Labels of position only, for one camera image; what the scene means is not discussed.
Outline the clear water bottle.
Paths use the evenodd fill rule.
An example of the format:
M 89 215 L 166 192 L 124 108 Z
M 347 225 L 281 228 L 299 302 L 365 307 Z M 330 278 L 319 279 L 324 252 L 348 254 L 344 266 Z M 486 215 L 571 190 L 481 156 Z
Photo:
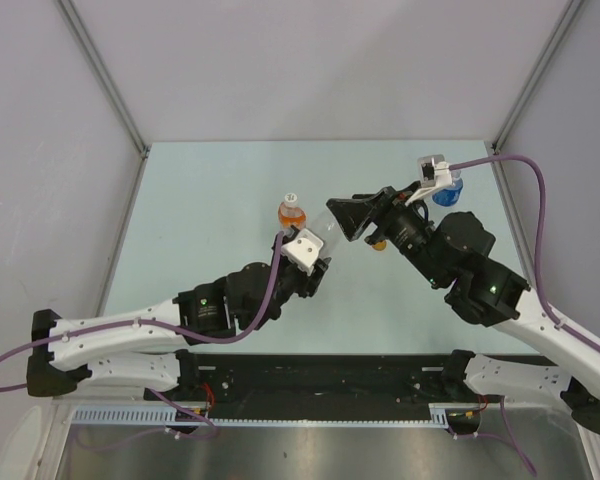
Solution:
M 328 209 L 323 210 L 309 221 L 308 229 L 323 242 L 319 258 L 332 258 L 335 250 L 344 238 L 340 225 L 334 215 Z

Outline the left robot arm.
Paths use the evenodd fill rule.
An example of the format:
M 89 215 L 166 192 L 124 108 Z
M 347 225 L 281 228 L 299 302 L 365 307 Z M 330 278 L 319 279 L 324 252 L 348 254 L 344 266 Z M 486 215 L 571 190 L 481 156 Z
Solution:
M 178 358 L 200 344 L 240 341 L 277 320 L 292 297 L 312 297 L 326 272 L 319 259 L 310 273 L 287 258 L 276 265 L 254 262 L 211 283 L 178 293 L 154 306 L 124 314 L 65 319 L 51 309 L 33 315 L 34 342 L 27 361 L 32 397 L 72 393 L 82 383 L 139 386 L 194 397 L 201 376 Z

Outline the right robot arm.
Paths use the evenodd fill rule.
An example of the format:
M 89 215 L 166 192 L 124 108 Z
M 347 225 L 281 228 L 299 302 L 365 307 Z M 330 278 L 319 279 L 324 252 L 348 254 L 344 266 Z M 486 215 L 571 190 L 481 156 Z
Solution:
M 547 366 L 453 351 L 441 374 L 443 393 L 464 401 L 475 393 L 544 404 L 600 435 L 600 344 L 566 317 L 553 322 L 538 292 L 490 258 L 495 237 L 471 212 L 439 223 L 425 216 L 412 189 L 332 198 L 326 206 L 349 241 L 386 240 L 421 273 L 463 321 L 493 328 L 532 347 Z

